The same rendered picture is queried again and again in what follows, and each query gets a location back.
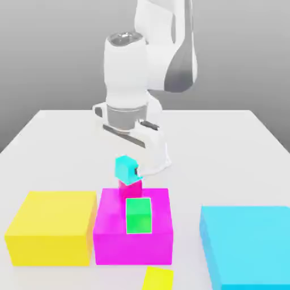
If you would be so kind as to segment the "large magenta box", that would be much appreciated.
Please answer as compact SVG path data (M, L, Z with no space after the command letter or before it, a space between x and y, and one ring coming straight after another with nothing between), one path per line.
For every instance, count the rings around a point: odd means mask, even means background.
M118 189L104 188L93 229L97 265L170 265L173 223L167 188L144 188L151 200L152 232L126 232L126 201Z

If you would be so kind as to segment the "small green cube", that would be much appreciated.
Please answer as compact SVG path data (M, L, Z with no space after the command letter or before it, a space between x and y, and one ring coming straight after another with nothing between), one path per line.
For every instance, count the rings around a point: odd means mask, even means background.
M126 199L126 233L152 233L152 209L150 198Z

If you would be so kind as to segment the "small cyan cube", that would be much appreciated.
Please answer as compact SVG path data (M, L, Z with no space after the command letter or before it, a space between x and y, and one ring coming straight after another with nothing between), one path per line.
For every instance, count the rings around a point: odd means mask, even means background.
M115 160L115 177L125 185L131 185L142 179L138 175L138 163L133 158L123 155Z

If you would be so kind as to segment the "large cyan box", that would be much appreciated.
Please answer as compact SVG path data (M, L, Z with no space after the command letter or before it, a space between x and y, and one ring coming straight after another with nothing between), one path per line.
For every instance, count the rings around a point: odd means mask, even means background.
M212 290L290 290L290 207L203 206Z

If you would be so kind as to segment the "small pink cube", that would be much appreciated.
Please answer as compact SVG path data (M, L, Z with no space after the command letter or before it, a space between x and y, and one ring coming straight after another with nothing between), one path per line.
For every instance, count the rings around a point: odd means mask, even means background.
M139 198L142 196L142 181L139 180L127 185L119 180L118 191L122 198Z

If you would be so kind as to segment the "small yellow cube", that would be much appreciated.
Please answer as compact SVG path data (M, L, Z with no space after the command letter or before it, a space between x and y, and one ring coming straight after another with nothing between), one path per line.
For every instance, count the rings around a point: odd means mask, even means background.
M173 276L173 270L148 266L142 290L172 290Z

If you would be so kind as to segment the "large yellow box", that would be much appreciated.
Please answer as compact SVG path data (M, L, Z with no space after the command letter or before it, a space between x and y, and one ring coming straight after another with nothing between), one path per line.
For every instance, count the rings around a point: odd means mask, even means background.
M31 191L5 232L13 266L89 266L94 191Z

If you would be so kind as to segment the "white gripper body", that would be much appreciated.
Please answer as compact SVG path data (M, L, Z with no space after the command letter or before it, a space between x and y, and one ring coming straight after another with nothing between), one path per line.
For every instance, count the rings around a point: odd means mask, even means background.
M126 140L106 130L100 124L100 159L113 163L115 158L127 155L139 164L147 161L147 150L129 140Z

